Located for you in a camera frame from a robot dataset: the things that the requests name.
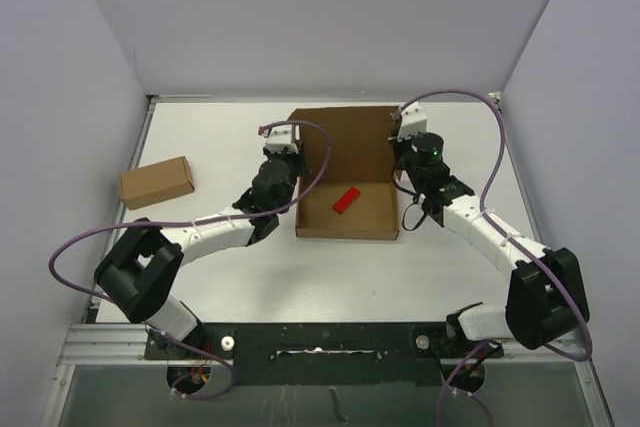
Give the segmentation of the brown cardboard box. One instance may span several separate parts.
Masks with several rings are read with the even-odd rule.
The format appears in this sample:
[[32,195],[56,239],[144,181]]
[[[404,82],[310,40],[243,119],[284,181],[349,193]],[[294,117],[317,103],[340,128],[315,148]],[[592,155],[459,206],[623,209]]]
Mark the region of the brown cardboard box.
[[[394,156],[390,105],[298,108],[290,118],[323,128],[299,128],[311,175],[299,181],[305,191],[320,173],[326,148],[329,163],[315,187],[296,206],[299,238],[394,241],[399,235],[398,195],[391,182]],[[349,187],[360,197],[342,215],[332,206]]]

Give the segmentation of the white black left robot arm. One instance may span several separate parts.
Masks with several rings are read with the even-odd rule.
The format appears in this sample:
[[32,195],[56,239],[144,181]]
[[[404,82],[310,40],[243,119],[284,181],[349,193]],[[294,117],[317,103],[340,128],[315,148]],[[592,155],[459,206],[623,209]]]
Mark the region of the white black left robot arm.
[[179,270],[228,248],[248,247],[278,226],[275,212],[287,211],[297,180],[309,170],[298,140],[267,144],[251,186],[218,215],[221,221],[182,228],[130,227],[94,272],[94,280],[132,323],[147,323],[168,335],[169,348],[182,358],[203,345],[201,322],[170,295]]

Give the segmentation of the red rectangular block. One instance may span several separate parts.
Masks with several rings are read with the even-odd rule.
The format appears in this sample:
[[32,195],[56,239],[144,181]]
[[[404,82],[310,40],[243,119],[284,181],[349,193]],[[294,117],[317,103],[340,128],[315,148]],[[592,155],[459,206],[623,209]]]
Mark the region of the red rectangular block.
[[356,187],[349,187],[344,194],[333,204],[333,210],[339,214],[344,214],[349,207],[360,197],[361,192]]

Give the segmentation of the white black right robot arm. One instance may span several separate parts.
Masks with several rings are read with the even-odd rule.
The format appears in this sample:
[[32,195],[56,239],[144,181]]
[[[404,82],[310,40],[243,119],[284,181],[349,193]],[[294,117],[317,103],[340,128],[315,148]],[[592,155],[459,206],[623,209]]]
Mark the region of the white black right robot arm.
[[515,340],[535,350],[575,330],[585,330],[589,309],[577,257],[532,240],[487,209],[452,175],[443,160],[444,140],[434,133],[394,136],[392,173],[406,173],[405,194],[421,216],[479,251],[508,280],[503,305],[477,302],[448,315],[446,347],[464,356],[481,340]]

